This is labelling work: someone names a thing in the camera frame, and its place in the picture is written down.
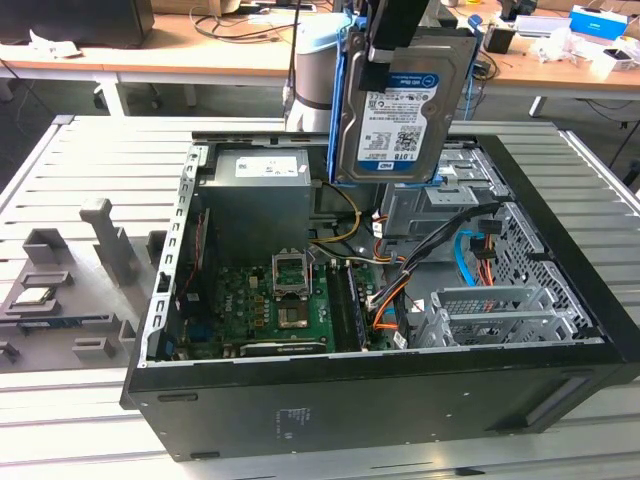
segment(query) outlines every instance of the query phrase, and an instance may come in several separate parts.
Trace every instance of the paper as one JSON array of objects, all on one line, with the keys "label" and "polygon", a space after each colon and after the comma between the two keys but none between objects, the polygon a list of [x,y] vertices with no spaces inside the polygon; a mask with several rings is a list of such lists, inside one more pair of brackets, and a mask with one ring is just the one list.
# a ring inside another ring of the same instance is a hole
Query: paper
[{"label": "paper", "polygon": [[82,52],[76,48],[76,44],[73,42],[52,42],[46,38],[39,37],[33,33],[33,30],[29,30],[29,35],[31,35],[29,47],[37,52],[45,53],[54,58],[72,58],[82,55]]}]

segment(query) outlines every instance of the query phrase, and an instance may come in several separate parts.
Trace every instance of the barcode label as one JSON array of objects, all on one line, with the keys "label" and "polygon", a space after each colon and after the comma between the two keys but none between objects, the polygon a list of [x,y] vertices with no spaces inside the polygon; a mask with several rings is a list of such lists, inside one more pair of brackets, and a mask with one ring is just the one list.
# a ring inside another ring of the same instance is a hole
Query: barcode label
[{"label": "barcode label", "polygon": [[420,127],[402,127],[396,137],[396,145],[393,149],[396,152],[415,152],[420,141]]}]

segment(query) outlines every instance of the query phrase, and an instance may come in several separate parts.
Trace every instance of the gray 3d-printed holder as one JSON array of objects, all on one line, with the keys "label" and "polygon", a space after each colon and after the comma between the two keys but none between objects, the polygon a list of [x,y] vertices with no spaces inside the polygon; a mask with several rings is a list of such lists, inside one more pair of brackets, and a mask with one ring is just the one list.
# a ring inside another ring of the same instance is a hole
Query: gray 3d-printed holder
[{"label": "gray 3d-printed holder", "polygon": [[0,365],[13,365],[19,356],[20,352],[11,343],[0,341]]},{"label": "gray 3d-printed holder", "polygon": [[114,227],[109,217],[113,206],[108,198],[87,200],[80,209],[80,218],[89,223],[96,233],[96,253],[103,264],[111,269],[119,285],[128,285],[134,280],[134,271],[129,260],[133,255],[131,243],[122,227]]},{"label": "gray 3d-printed holder", "polygon": [[80,360],[89,362],[112,358],[116,354],[107,337],[76,338],[71,350]]},{"label": "gray 3d-printed holder", "polygon": [[31,230],[22,248],[34,265],[59,263],[60,250],[66,251],[67,244],[55,228]]}]

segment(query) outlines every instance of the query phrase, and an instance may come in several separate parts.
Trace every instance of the hard drive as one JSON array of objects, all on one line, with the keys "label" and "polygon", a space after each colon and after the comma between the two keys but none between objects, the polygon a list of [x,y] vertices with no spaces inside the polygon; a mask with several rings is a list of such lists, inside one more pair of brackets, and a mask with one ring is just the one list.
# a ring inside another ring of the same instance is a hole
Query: hard drive
[{"label": "hard drive", "polygon": [[359,90],[365,36],[351,32],[340,117],[339,183],[428,183],[453,120],[476,37],[429,29],[394,52],[384,93]]}]

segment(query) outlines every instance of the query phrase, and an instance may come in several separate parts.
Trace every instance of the chip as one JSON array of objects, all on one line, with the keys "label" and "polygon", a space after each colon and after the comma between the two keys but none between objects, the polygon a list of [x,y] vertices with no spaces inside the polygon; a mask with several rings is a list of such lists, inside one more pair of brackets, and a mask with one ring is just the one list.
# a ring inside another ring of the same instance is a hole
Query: chip
[{"label": "chip", "polygon": [[302,300],[282,300],[278,303],[278,328],[307,328],[309,304]]}]

